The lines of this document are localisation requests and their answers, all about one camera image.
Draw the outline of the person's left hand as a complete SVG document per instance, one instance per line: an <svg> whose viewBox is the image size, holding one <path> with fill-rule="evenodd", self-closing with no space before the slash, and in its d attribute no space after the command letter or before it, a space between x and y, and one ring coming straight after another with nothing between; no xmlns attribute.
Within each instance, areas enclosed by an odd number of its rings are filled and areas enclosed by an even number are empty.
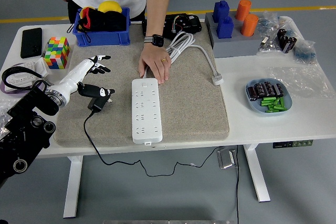
<svg viewBox="0 0 336 224"><path fill-rule="evenodd" d="M145 68L151 69L159 84L163 84L169 79L171 58L164 47L157 47L151 43L144 43L139 59L138 71L142 78Z"/></svg>

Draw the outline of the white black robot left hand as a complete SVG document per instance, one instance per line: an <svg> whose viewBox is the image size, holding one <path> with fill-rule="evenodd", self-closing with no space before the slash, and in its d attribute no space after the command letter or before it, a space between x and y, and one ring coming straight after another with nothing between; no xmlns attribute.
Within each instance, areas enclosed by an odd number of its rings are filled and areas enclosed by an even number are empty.
<svg viewBox="0 0 336 224"><path fill-rule="evenodd" d="M113 89L101 88L91 84L84 84L82 81L88 73L110 72L106 66L99 63L100 60L110 59L107 55L96 55L83 60L74 67L58 84L47 89L46 94L60 107L64 107L70 101L70 95L78 92L81 96L91 98L107 97L115 91Z"/></svg>

